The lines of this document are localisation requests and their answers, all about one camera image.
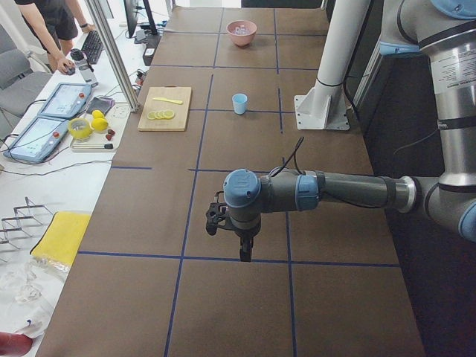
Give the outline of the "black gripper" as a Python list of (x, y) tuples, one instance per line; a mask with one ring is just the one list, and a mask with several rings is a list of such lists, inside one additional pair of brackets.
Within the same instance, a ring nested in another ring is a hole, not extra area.
[(241, 239), (239, 256), (241, 261), (251, 262), (253, 239), (260, 232), (260, 222), (251, 228), (236, 228), (235, 234)]

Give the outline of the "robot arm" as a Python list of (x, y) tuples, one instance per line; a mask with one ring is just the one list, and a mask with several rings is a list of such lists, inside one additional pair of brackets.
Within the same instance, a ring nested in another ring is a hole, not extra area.
[(233, 231), (251, 260), (264, 213), (313, 210), (320, 201), (416, 211), (475, 239), (475, 3), (386, 1), (382, 55), (425, 54), (437, 105), (445, 170), (439, 177), (389, 178), (277, 167), (267, 175), (229, 173), (206, 217), (206, 230)]

